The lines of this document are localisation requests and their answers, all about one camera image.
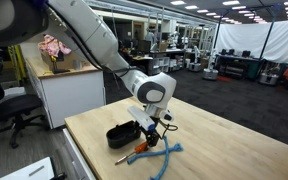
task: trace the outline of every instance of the screwdriver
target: screwdriver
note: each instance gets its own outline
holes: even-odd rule
[[[136,148],[134,148],[135,151],[132,152],[131,154],[127,155],[127,156],[124,156],[122,157],[121,159],[119,159],[118,161],[116,161],[115,165],[118,165],[122,162],[124,162],[125,160],[127,160],[129,157],[133,156],[134,154],[139,154],[143,151],[146,151],[147,150],[147,142],[144,142],[140,145],[138,145]]]

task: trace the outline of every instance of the white backdrop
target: white backdrop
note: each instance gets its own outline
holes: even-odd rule
[[[259,58],[270,28],[267,24],[221,24],[216,52],[222,49],[249,50]],[[263,57],[276,63],[288,63],[288,21],[274,23]]]

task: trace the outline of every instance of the computer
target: computer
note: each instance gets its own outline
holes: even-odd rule
[[[124,45],[124,48],[133,48],[134,47],[132,39],[124,39],[123,45]]]
[[[235,52],[234,49],[230,49],[230,50],[228,51],[228,55],[234,55],[234,52]]]
[[[242,57],[250,57],[251,51],[243,51]]]
[[[226,49],[222,49],[221,55],[226,55],[226,54],[227,54]]]
[[[170,36],[170,33],[162,32],[162,40],[167,41],[169,36]]]
[[[137,50],[143,54],[149,54],[151,52],[151,41],[139,40]]]

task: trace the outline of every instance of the blue rope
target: blue rope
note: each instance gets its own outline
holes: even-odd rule
[[[164,142],[165,142],[165,150],[158,151],[158,152],[147,152],[147,153],[137,154],[137,155],[131,157],[129,160],[127,160],[127,163],[132,164],[136,159],[142,158],[142,157],[158,156],[158,155],[165,154],[165,161],[164,161],[164,165],[163,165],[162,169],[160,170],[160,172],[157,174],[157,176],[155,178],[150,177],[150,180],[159,180],[163,176],[163,174],[164,174],[164,172],[168,166],[169,153],[172,151],[178,151],[179,152],[179,151],[184,150],[183,147],[181,146],[181,144],[179,144],[179,143],[176,143],[173,147],[169,148],[166,136],[164,136]]]

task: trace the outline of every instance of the orange handle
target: orange handle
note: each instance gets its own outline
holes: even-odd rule
[[[146,150],[147,150],[147,142],[144,142],[135,148],[136,154],[139,154],[139,153],[146,151]]]

